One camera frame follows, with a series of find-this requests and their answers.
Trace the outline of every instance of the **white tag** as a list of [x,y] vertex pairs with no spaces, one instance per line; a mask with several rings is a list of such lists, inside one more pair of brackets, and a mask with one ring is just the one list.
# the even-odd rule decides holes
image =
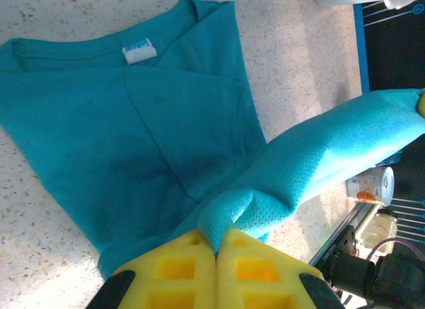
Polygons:
[[122,52],[127,64],[137,63],[157,56],[157,51],[148,38],[122,48]]

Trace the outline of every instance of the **speckled countertop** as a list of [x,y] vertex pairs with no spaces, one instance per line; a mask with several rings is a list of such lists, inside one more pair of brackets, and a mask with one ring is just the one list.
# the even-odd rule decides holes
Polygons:
[[[231,0],[267,140],[360,94],[352,7]],[[177,0],[0,0],[0,43],[78,41],[160,14]],[[272,244],[308,261],[353,208],[341,184],[304,203]],[[2,308],[84,308],[102,283],[98,254],[0,129]]]

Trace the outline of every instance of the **cable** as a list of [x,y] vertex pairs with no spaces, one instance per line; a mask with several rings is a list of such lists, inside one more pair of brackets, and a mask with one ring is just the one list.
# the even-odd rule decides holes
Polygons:
[[374,304],[367,304],[366,306],[359,307],[357,309],[374,309],[374,308],[375,308]]
[[420,260],[425,262],[425,255],[419,250],[418,247],[416,247],[415,245],[413,245],[412,243],[408,242],[405,239],[402,238],[387,238],[384,239],[383,241],[381,241],[379,244],[377,244],[374,249],[372,249],[371,253],[367,256],[366,260],[371,260],[372,256],[376,253],[376,251],[378,249],[380,249],[382,246],[391,243],[392,241],[396,242],[396,243],[400,243],[403,244],[407,247],[409,247],[410,249],[412,249],[412,251],[416,254],[416,256],[419,257]]
[[356,248],[351,254],[350,256],[354,256],[354,257],[358,257],[360,253],[360,249]]

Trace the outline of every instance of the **purple cable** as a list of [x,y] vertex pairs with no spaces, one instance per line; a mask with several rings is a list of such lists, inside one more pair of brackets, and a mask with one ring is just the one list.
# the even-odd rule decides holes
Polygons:
[[420,260],[425,262],[425,255],[419,250],[419,248],[416,247],[415,245],[413,245],[412,243],[402,239],[402,238],[387,238],[387,239],[384,239],[379,244],[377,244],[374,247],[374,249],[372,249],[371,253],[367,256],[366,260],[370,260],[378,249],[380,249],[382,246],[384,246],[388,243],[391,243],[392,241],[394,241],[396,243],[403,244],[403,245],[409,247],[416,254],[416,256],[419,257]]

